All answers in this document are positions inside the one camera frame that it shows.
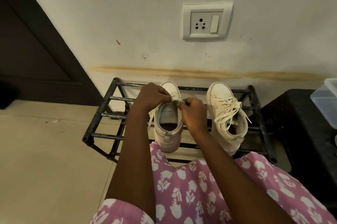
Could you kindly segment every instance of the pink floral dress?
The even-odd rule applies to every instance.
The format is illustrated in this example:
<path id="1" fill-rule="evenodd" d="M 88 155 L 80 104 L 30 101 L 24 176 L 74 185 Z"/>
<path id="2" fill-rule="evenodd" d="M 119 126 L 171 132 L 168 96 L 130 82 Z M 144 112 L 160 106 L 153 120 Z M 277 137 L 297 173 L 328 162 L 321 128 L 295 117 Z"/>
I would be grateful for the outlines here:
<path id="1" fill-rule="evenodd" d="M 173 167 L 153 142 L 150 145 L 156 193 L 156 223 L 233 223 L 233 218 L 206 161 Z M 255 152 L 237 164 L 274 199 L 296 223 L 337 224 L 335 218 L 288 173 Z M 106 199 L 90 224 L 154 223 L 136 206 Z"/>

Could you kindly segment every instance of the plastic container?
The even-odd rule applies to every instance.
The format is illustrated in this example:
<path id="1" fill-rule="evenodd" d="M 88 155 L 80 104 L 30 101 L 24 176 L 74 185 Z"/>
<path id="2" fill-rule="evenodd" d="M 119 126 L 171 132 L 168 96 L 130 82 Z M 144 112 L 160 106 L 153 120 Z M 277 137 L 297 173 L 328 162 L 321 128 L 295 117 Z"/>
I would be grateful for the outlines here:
<path id="1" fill-rule="evenodd" d="M 329 124 L 337 129 L 337 78 L 327 78 L 310 98 Z"/>

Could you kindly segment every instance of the white sneaker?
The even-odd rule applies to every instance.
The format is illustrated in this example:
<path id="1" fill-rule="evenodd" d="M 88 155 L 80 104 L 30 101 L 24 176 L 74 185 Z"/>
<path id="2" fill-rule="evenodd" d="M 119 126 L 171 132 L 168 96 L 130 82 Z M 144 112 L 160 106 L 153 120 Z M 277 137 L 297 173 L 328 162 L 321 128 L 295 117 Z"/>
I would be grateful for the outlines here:
<path id="1" fill-rule="evenodd" d="M 232 156 L 239 149 L 248 131 L 249 118 L 241 109 L 242 103 L 238 102 L 231 89 L 224 83 L 213 83 L 208 88 L 206 97 L 212 118 L 211 134 Z"/>
<path id="2" fill-rule="evenodd" d="M 171 81 L 162 83 L 162 86 L 173 100 L 181 100 L 178 86 Z M 171 153 L 179 148 L 181 132 L 183 131 L 183 117 L 181 110 L 175 102 L 161 103 L 150 111 L 149 127 L 154 118 L 154 140 L 160 146 L 162 152 Z"/>

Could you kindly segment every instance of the door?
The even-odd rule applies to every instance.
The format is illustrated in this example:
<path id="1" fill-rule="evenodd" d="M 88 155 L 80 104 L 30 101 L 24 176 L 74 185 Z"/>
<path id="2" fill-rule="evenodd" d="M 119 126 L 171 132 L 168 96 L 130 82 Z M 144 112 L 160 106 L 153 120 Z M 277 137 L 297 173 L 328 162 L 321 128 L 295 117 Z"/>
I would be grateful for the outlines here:
<path id="1" fill-rule="evenodd" d="M 103 99 L 36 0 L 0 0 L 0 80 L 22 100 L 98 106 Z"/>

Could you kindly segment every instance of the person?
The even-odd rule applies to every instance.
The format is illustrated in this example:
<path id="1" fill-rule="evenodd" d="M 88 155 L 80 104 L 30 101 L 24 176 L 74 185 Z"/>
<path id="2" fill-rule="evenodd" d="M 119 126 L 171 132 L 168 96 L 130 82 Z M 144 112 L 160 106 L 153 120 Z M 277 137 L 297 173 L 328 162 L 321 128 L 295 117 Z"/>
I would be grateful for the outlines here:
<path id="1" fill-rule="evenodd" d="M 158 144 L 149 146 L 148 113 L 170 94 L 150 83 L 134 101 L 123 147 L 105 201 L 90 223 L 337 223 L 301 183 L 249 153 L 233 160 L 207 129 L 207 107 L 179 104 L 183 122 L 203 153 L 171 166 Z"/>

